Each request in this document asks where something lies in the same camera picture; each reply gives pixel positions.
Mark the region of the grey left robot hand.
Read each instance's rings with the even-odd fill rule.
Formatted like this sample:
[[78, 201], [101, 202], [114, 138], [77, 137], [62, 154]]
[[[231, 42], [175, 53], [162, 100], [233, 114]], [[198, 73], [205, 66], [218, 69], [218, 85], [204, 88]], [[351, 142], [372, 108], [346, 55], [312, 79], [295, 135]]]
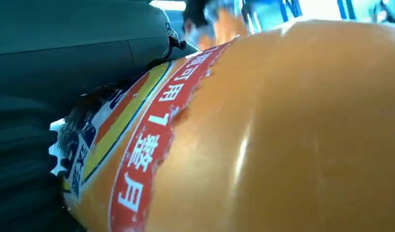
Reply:
[[67, 110], [78, 96], [196, 48], [169, 44], [147, 0], [0, 0], [0, 111]]

